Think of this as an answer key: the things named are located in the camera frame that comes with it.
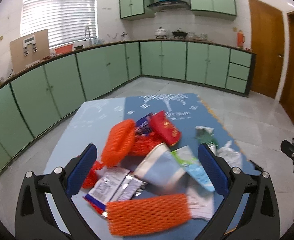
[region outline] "tiled floor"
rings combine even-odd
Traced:
[[[242,152],[270,173],[280,210],[282,235],[293,222],[294,174],[291,160],[280,152],[280,144],[284,139],[293,138],[294,127],[281,105],[255,92],[244,98],[209,88],[151,78],[138,78],[107,98],[171,93],[200,95],[236,139]],[[11,233],[14,233],[16,202],[24,174],[29,170],[36,174],[44,171],[69,121],[64,121],[31,146],[1,175],[0,217]]]

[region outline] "countertop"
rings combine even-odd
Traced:
[[[185,41],[185,42],[204,43],[204,44],[209,44],[209,45],[222,46],[222,47],[226,47],[226,48],[230,48],[230,49],[236,49],[236,50],[240,50],[240,51],[243,51],[243,52],[246,52],[246,53],[250,53],[250,54],[255,54],[255,53],[253,53],[251,51],[248,51],[248,50],[239,49],[237,47],[232,47],[232,46],[228,46],[228,45],[224,45],[224,44],[219,44],[219,43],[214,43],[214,42],[208,42],[208,41],[188,40],[188,39],[186,39],[186,40],[184,40],[184,39],[148,39],[148,40],[134,40],[134,41],[110,42],[110,43],[104,43],[104,44],[89,46],[89,47],[86,47],[86,48],[83,48],[83,49],[73,50],[71,52],[64,53],[64,54],[59,54],[59,55],[54,56],[52,58],[49,58],[47,60],[43,60],[41,62],[38,62],[38,63],[36,63],[36,64],[34,64],[34,65],[32,65],[32,66],[24,69],[23,71],[12,75],[10,78],[8,78],[7,80],[5,80],[4,83],[2,83],[0,85],[0,89],[2,87],[4,87],[5,85],[9,84],[14,79],[22,76],[23,74],[25,74],[25,73],[27,73],[27,72],[29,72],[29,71],[31,71],[31,70],[33,70],[33,69],[41,66],[41,65],[44,65],[44,64],[49,63],[51,61],[57,60],[59,58],[66,57],[68,55],[72,55],[72,54],[79,53],[79,52],[86,51],[86,50],[90,50],[90,49],[99,48],[99,47],[106,47],[106,46],[110,46],[110,45],[124,44],[124,43],[131,43],[131,42],[144,42],[144,41]]]

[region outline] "orange thermos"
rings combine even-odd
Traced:
[[[243,49],[243,44],[245,42],[245,35],[242,30],[237,32],[237,47]]]

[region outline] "white blind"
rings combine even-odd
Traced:
[[[96,37],[95,19],[95,0],[23,0],[21,35],[48,29],[52,48],[84,39],[86,26]]]

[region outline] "table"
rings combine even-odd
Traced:
[[[170,95],[150,95],[142,97],[110,98],[85,102],[81,105],[77,113],[72,118],[62,137],[54,148],[49,158],[44,174],[51,173],[57,166],[66,166],[71,158],[78,156],[83,152],[89,143],[96,145],[98,150],[98,159],[105,146],[110,129],[117,123],[125,119],[134,119],[137,121],[148,113],[157,113],[165,110],[170,121],[182,132],[179,143],[175,146],[180,148],[189,145],[195,155],[197,155],[198,142],[194,138],[195,126],[207,126],[214,128],[214,136],[220,146],[225,145],[227,141],[232,141],[232,148],[239,151],[234,139],[223,128],[223,125],[214,116],[212,111],[201,101],[196,94],[170,94]],[[242,170],[247,174],[258,175],[251,163],[243,155]],[[131,170],[135,169],[141,159],[127,158],[122,163]],[[179,185],[177,192],[184,192],[186,184]],[[98,215],[92,207],[83,199],[88,190],[81,190],[72,197],[72,201],[83,216],[91,229],[102,240],[193,240],[205,227],[207,221],[189,220],[187,223],[160,233],[119,237],[112,236],[108,231],[107,221]],[[145,191],[137,198],[147,198],[156,196],[157,192],[152,187],[147,187]],[[232,220],[229,229],[236,227],[244,210],[248,194],[242,198],[241,204]],[[47,199],[59,228],[66,232],[68,229],[64,225],[55,203],[50,194]],[[223,197],[214,194],[215,210],[217,210]]]

